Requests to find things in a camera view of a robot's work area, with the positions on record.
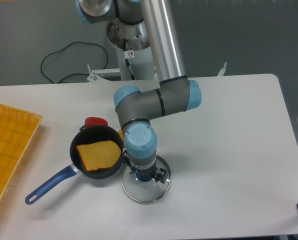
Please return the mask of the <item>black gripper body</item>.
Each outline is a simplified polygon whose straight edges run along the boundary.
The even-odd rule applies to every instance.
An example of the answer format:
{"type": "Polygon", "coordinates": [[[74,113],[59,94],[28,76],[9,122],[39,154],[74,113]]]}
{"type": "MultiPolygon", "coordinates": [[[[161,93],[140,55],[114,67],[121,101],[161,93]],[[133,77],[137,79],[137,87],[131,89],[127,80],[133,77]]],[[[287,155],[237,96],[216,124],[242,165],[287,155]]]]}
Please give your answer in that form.
{"type": "Polygon", "coordinates": [[[157,151],[145,158],[135,158],[125,149],[122,154],[124,169],[122,177],[127,175],[139,175],[146,178],[154,178],[157,172],[157,151]]]}

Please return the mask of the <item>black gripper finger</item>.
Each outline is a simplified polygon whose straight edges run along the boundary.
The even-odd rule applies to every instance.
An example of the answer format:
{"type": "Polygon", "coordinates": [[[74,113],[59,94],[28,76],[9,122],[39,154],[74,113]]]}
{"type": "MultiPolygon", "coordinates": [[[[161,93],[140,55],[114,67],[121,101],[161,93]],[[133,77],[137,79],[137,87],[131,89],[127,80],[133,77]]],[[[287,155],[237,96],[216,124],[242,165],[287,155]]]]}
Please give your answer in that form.
{"type": "Polygon", "coordinates": [[[162,184],[165,184],[167,180],[167,170],[164,168],[156,168],[155,169],[155,175],[154,175],[154,181],[156,183],[160,182],[162,184]]]}

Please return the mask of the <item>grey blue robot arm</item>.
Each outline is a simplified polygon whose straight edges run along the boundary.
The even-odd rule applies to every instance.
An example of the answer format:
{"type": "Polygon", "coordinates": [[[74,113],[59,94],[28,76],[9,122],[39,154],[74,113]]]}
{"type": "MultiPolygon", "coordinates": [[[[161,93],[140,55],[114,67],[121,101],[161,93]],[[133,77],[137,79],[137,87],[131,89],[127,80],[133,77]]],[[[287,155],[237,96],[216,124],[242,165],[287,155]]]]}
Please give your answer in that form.
{"type": "Polygon", "coordinates": [[[80,18],[108,21],[107,38],[116,48],[121,79],[157,77],[159,87],[141,91],[130,85],[113,97],[128,155],[128,166],[139,181],[164,183],[171,175],[157,167],[157,136],[152,119],[197,108],[198,83],[187,77],[168,0],[78,0],[80,18]]]}

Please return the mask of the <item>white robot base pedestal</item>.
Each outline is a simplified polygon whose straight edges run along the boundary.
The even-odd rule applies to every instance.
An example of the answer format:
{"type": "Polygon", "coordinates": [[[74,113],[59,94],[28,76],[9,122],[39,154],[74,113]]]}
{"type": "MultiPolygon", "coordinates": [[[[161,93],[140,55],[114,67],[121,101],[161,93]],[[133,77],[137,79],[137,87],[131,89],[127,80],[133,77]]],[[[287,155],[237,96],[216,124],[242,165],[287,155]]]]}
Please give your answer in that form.
{"type": "Polygon", "coordinates": [[[113,19],[107,25],[106,34],[116,50],[122,81],[155,78],[156,68],[144,21],[128,25],[113,19]]]}

